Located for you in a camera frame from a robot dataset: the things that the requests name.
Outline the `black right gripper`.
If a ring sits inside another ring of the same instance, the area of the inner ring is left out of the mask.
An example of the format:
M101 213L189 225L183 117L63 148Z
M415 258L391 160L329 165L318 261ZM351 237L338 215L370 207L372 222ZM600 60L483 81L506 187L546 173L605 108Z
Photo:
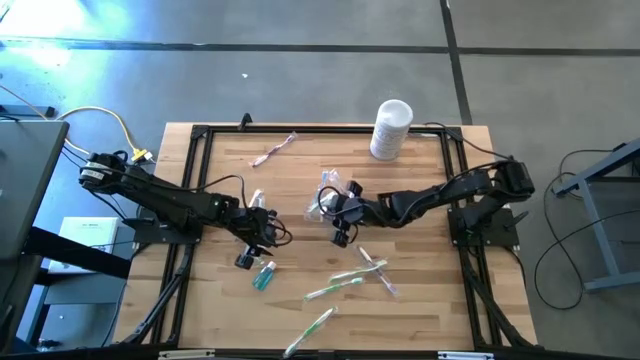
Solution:
M361 197L363 187L356 181L348 181L345 193L336 193L327 205L327 221L334 228L331 242L346 248L357 237L349 235L352 227L383 226L380 205Z

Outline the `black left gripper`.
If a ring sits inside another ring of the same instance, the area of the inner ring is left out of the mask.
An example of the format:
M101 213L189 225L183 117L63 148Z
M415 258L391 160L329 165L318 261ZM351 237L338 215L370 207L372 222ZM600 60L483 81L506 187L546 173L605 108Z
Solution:
M233 234L245 243L244 250L237 256L235 265L249 270L256 258L263 254L271 256L268 248L276 247L277 212L262 207L242 208L239 217L233 219Z

